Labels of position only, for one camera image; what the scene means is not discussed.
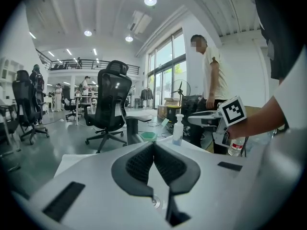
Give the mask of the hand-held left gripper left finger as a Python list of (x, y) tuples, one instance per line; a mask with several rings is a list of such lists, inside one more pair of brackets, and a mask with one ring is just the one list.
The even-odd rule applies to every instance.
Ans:
[(30, 205), (48, 229), (153, 230), (152, 164), (150, 142), (87, 156), (40, 188)]

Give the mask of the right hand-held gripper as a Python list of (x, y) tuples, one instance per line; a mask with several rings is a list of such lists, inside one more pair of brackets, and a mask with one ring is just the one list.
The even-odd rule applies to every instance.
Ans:
[(215, 144), (229, 148), (231, 139), (228, 128), (247, 118), (245, 106), (239, 95), (220, 103), (217, 110), (196, 112), (195, 116), (190, 116), (188, 122), (201, 127), (217, 127), (213, 132)]

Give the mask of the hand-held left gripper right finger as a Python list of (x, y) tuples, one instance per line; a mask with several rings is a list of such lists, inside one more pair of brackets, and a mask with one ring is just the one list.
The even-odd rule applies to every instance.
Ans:
[(247, 158), (153, 144), (154, 164), (167, 178), (169, 212), (154, 227), (260, 227), (258, 177), (262, 150)]

